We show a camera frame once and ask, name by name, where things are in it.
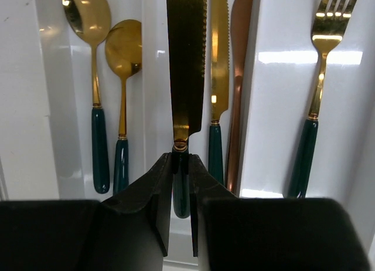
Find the rose gold knife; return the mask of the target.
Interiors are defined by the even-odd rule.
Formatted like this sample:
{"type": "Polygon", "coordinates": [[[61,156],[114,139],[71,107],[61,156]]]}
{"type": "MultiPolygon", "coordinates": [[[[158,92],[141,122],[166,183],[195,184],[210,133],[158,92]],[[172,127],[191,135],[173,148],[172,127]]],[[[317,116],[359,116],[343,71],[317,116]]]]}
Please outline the rose gold knife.
{"type": "Polygon", "coordinates": [[[234,89],[231,110],[226,187],[233,194],[236,193],[238,181],[238,167],[240,160],[241,92],[243,86],[252,7],[253,0],[234,0],[231,11],[230,37],[234,65],[234,89]]]}

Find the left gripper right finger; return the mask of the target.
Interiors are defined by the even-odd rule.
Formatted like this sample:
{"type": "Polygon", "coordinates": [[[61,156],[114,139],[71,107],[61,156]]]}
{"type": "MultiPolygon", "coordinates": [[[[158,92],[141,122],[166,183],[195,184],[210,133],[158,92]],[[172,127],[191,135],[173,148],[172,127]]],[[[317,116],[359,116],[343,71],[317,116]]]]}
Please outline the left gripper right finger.
{"type": "Polygon", "coordinates": [[[188,158],[192,249],[194,257],[198,257],[199,223],[204,220],[204,210],[209,210],[208,222],[224,232],[234,226],[236,214],[231,208],[238,198],[210,175],[197,154],[189,154],[188,158]]]}

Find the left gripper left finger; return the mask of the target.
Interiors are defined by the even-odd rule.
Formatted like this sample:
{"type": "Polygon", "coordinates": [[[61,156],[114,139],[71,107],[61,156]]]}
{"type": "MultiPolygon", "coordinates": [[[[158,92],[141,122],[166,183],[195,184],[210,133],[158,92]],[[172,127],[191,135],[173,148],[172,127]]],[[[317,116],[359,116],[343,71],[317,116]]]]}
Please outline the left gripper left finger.
{"type": "Polygon", "coordinates": [[[112,257],[166,257],[172,202],[172,154],[164,153],[103,206],[103,247],[112,257]]]}

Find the gold fork green handle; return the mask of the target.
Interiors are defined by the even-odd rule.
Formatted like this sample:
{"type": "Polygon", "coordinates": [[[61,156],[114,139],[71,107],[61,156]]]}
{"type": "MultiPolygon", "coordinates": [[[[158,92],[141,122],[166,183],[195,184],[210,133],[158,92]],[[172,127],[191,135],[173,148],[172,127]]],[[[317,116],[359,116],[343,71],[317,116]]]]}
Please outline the gold fork green handle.
{"type": "Polygon", "coordinates": [[[306,196],[316,146],[328,55],[343,40],[356,2],[357,0],[321,0],[316,11],[311,41],[318,53],[319,70],[288,185],[288,198],[306,196]]]}

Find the gold knife green handle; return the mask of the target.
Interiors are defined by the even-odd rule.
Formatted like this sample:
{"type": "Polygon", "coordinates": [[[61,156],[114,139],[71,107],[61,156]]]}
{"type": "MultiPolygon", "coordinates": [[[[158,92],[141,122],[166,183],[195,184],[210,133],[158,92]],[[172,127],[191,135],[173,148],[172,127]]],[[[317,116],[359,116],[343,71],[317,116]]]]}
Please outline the gold knife green handle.
{"type": "Polygon", "coordinates": [[[224,184],[220,117],[229,107],[229,8],[228,0],[210,0],[211,124],[208,170],[224,184]]]}
{"type": "Polygon", "coordinates": [[[207,0],[166,0],[173,122],[173,208],[190,215],[189,137],[201,130],[207,0]]]}

